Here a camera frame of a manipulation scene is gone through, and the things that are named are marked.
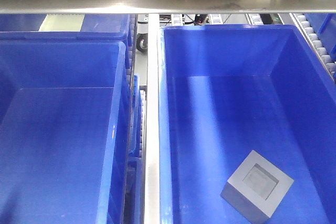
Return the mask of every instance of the white roller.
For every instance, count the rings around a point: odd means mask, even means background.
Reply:
[[[304,30],[307,34],[314,34],[314,29],[312,27],[306,27]]]
[[[333,60],[331,59],[330,55],[322,55],[321,60],[323,61],[324,64],[333,63]]]
[[[301,22],[301,25],[303,26],[303,28],[310,27],[310,24],[309,24],[308,21],[302,21],[302,22]]]
[[[323,47],[322,42],[320,40],[313,40],[312,44],[314,45],[314,47],[319,48],[319,47]]]
[[[314,40],[319,40],[319,38],[317,37],[317,34],[308,34],[308,37],[314,41]]]
[[[321,56],[321,55],[327,55],[327,54],[328,54],[328,53],[327,53],[327,50],[326,50],[324,47],[319,47],[319,48],[317,48],[316,50],[317,50],[317,52],[319,53],[320,56]]]
[[[336,64],[335,63],[327,63],[325,64],[329,72],[335,72],[336,71]]]
[[[297,18],[300,22],[307,21],[305,15],[298,15]]]

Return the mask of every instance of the blue plastic bin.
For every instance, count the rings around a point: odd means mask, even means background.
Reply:
[[[142,159],[130,157],[127,171],[127,211],[125,224],[140,224],[142,206]]]
[[[268,224],[336,223],[336,87],[299,31],[161,32],[161,223],[249,224],[221,192],[251,150],[295,180]]]
[[[0,40],[0,223],[122,224],[124,52],[122,42]]]
[[[130,125],[129,155],[139,157],[141,140],[141,96],[139,87],[139,77],[134,75],[134,91],[132,102],[132,114]]]
[[[308,13],[306,18],[331,58],[336,61],[336,14]]]
[[[128,14],[86,14],[80,31],[38,32],[46,14],[1,14],[0,39],[79,39],[118,40],[126,49],[132,45],[130,15]],[[130,68],[128,50],[125,66]]]

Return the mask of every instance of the metal divider bar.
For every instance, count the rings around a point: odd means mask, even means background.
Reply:
[[[159,66],[157,36],[158,14],[150,14],[148,22],[148,72],[146,130],[143,140],[144,224],[160,223],[160,159],[159,159]]]

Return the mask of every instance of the caster wheel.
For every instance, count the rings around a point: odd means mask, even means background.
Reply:
[[[148,34],[138,34],[136,37],[137,50],[147,52],[148,50]]]

